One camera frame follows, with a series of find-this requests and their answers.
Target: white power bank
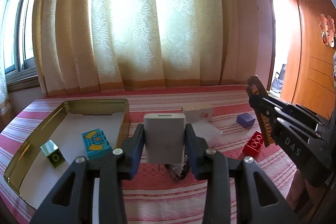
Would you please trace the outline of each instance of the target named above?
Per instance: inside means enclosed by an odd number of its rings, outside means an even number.
[[[143,117],[146,162],[177,164],[184,161],[185,115],[148,113]]]

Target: red lego brick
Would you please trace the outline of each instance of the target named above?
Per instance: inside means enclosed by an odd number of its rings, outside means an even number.
[[[250,140],[245,144],[243,153],[247,156],[255,158],[258,155],[263,143],[263,135],[259,131],[256,131]]]

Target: wall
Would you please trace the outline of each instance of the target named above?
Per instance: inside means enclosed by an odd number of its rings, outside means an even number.
[[[255,73],[258,56],[259,19],[257,0],[232,0],[232,30],[221,84],[246,83]]]
[[[258,56],[255,74],[262,84],[268,85],[273,51],[273,4],[271,0],[257,0],[259,19]]]
[[[40,87],[14,91],[8,94],[15,116],[24,110],[31,102],[43,98]]]

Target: chair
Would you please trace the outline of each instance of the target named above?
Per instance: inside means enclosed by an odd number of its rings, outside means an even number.
[[[285,78],[285,72],[286,72],[286,64],[282,65],[280,73],[276,72],[274,80],[271,85],[271,89],[277,93],[281,93],[282,90],[282,85],[284,83],[284,78]]]

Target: toy block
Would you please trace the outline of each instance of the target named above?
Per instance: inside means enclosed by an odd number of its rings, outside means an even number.
[[[52,140],[47,141],[44,145],[41,145],[40,148],[55,169],[65,162],[61,151]]]
[[[263,143],[263,135],[259,131],[256,131],[254,132],[250,140],[245,144],[243,148],[243,153],[247,156],[255,158],[260,152]]]
[[[112,150],[104,132],[99,128],[82,134],[83,143],[89,160],[95,160]]]
[[[248,128],[253,126],[255,118],[253,118],[248,113],[242,113],[237,116],[236,122],[239,123],[243,128]]]

